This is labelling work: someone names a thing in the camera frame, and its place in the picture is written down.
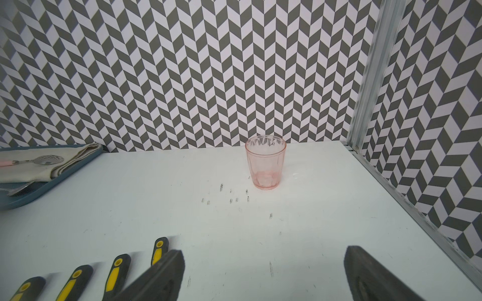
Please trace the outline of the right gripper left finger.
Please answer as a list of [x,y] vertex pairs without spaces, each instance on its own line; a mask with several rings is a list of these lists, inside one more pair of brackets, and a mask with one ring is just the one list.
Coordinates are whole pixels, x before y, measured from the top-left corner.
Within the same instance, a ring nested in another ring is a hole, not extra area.
[[178,300],[185,272],[181,250],[171,250],[112,300]]

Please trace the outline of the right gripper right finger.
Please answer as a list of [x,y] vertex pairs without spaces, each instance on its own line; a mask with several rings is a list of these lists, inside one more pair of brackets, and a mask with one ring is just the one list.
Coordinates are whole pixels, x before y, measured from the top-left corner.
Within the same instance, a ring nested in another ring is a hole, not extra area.
[[360,246],[347,247],[343,263],[353,300],[422,300]]

